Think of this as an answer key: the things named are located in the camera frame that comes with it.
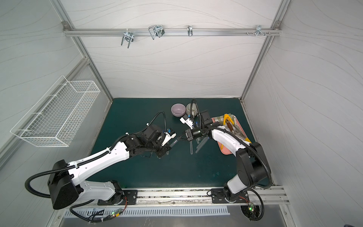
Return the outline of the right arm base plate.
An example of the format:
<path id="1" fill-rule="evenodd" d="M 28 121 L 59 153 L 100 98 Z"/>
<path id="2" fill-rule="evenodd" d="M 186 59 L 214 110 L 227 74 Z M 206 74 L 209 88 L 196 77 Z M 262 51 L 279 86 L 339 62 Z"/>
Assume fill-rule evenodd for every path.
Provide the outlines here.
<path id="1" fill-rule="evenodd" d="M 250 203 L 248 194 L 239 192 L 233 194 L 228 188 L 212 188 L 207 191 L 207 196 L 211 198 L 212 204 L 237 204 L 237 203 Z"/>

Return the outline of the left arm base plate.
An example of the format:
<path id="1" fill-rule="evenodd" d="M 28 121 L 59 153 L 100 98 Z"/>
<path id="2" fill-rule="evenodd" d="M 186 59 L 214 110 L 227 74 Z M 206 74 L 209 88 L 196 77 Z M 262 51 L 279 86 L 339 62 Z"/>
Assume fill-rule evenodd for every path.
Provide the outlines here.
<path id="1" fill-rule="evenodd" d="M 138 190 L 123 190 L 116 192 L 115 195 L 107 201 L 98 200 L 98 206 L 111 206 L 111 205 L 135 205 L 137 201 Z"/>

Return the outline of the test tube one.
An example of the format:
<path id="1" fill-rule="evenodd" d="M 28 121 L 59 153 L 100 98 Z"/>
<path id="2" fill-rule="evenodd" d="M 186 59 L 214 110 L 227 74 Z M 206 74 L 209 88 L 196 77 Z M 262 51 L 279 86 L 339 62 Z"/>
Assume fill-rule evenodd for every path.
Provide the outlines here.
<path id="1" fill-rule="evenodd" d="M 174 140 L 169 146 L 172 148 L 178 141 L 178 139 Z"/>

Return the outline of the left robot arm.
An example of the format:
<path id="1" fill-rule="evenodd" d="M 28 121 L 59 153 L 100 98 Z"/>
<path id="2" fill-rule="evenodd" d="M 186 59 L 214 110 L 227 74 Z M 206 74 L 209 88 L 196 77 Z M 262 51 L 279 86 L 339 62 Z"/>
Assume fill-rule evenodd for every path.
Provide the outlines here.
<path id="1" fill-rule="evenodd" d="M 141 131 L 121 136 L 112 146 L 89 157 L 69 163 L 65 160 L 56 162 L 52 170 L 29 177 L 25 181 L 25 189 L 35 196 L 51 199 L 54 210 L 81 200 L 118 204 L 123 191 L 117 181 L 91 182 L 88 178 L 145 152 L 155 153 L 161 158 L 171 149 L 168 142 L 175 136 L 173 129 L 163 130 L 151 124 Z"/>

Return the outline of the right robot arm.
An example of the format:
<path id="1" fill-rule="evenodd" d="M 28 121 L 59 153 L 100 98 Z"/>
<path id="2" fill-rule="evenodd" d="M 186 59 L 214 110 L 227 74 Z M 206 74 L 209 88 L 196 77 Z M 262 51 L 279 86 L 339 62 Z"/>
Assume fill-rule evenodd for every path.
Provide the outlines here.
<path id="1" fill-rule="evenodd" d="M 186 114 L 180 118 L 180 121 L 189 127 L 185 131 L 186 140 L 208 137 L 226 147 L 236 158 L 237 174 L 223 188 L 227 202 L 235 202 L 237 196 L 244 195 L 255 187 L 268 189 L 273 185 L 271 169 L 259 143 L 251 143 L 237 136 L 234 133 L 235 128 L 229 126 L 233 122 L 228 119 L 222 122 L 214 121 L 207 111 L 198 114 L 198 117 L 198 122 Z"/>

